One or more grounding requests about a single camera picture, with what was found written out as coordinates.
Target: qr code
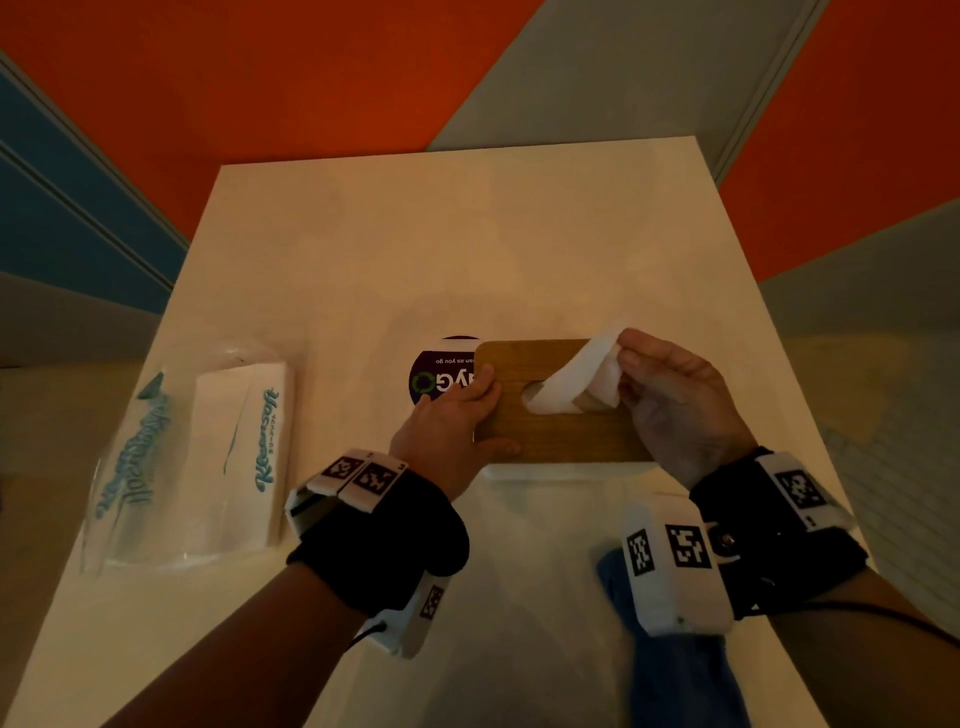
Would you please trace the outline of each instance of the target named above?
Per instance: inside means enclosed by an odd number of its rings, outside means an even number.
[[[627,550],[630,551],[630,563],[634,567],[634,576],[641,576],[654,570],[654,557],[650,553],[650,541],[647,529],[641,528],[633,536],[627,537]]]
[[[358,485],[365,491],[381,496],[396,480],[396,471],[385,468],[377,463],[370,463],[363,471],[353,478],[354,485]]]
[[[437,614],[437,607],[440,606],[440,599],[444,595],[444,590],[434,584],[430,587],[430,594],[426,596],[423,602],[423,609],[420,610],[420,616],[424,619],[432,619]]]
[[[704,534],[697,525],[667,525],[673,560],[682,569],[712,569]]]
[[[817,485],[809,473],[805,471],[787,471],[777,473],[777,481],[783,486],[794,505],[799,509],[816,508],[818,505],[827,505],[826,499],[820,495]]]
[[[351,475],[357,472],[357,469],[363,465],[366,460],[358,460],[355,457],[343,455],[330,465],[320,475],[326,477],[335,477],[337,480],[348,480]]]

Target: orange wall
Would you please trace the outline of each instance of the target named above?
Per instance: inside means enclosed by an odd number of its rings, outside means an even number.
[[[720,194],[758,280],[960,196],[960,3],[831,0]]]
[[[541,0],[0,0],[0,47],[187,236],[221,164],[424,149]]]

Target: black cable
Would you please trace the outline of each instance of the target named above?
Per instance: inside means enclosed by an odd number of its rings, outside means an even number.
[[[864,604],[858,601],[808,601],[803,604],[798,604],[796,607],[789,607],[787,609],[780,609],[777,612],[769,613],[770,617],[775,617],[776,615],[787,615],[793,614],[796,612],[860,612],[870,615],[877,615],[878,617],[886,617],[888,619],[895,619],[896,621],[903,622],[904,624],[909,624],[917,629],[921,629],[927,634],[933,635],[934,637],[943,640],[947,644],[960,649],[960,640],[955,638],[949,632],[945,632],[940,629],[940,627],[935,627],[929,622],[925,622],[922,619],[917,619],[916,617],[911,617],[906,615],[903,612],[898,612],[895,609],[887,609],[886,607],[878,607],[875,604]]]
[[[355,644],[357,644],[357,643],[360,642],[361,640],[366,639],[366,638],[369,637],[370,635],[375,635],[377,632],[386,632],[386,631],[387,631],[387,622],[385,622],[385,621],[379,621],[377,624],[375,624],[375,625],[374,625],[373,627],[371,627],[370,629],[365,629],[365,630],[364,630],[363,632],[361,632],[359,635],[357,635],[357,636],[354,637],[352,640],[350,640],[350,644],[347,645],[347,649],[350,649],[350,648],[353,647]]]

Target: black wristband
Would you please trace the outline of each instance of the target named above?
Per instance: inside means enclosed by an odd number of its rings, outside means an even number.
[[[866,568],[867,552],[843,528],[804,523],[756,462],[771,454],[757,448],[690,491],[704,522],[716,523],[709,534],[714,550],[731,558],[720,573],[737,619],[795,606]]]
[[[449,576],[469,558],[469,536],[446,495],[407,470],[372,513],[339,503],[300,537],[302,562],[347,606],[372,617],[403,609],[423,572]]]

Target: purple sticker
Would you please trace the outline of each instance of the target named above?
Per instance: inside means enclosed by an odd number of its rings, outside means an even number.
[[[472,339],[472,336],[449,336]],[[473,381],[473,352],[420,352],[410,368],[410,399],[416,404],[423,395],[435,400],[454,382],[466,387]]]

